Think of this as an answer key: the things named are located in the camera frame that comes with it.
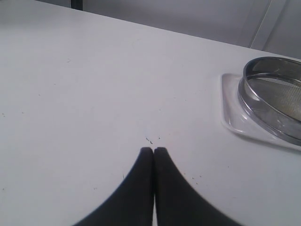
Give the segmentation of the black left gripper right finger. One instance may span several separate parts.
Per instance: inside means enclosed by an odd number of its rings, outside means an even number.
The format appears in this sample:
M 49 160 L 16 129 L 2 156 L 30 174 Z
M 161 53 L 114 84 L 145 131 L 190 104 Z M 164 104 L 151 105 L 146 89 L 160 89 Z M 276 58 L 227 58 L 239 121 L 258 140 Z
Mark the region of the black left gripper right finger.
M 189 185 L 164 147 L 154 150 L 154 173 L 159 226 L 235 225 Z

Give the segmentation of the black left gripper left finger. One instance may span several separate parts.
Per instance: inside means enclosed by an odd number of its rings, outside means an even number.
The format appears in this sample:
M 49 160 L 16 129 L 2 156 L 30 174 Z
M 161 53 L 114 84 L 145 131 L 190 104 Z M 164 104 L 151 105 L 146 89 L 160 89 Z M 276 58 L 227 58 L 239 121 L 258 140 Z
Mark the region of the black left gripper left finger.
M 76 225 L 151 226 L 153 207 L 153 150 L 143 147 L 119 187 Z

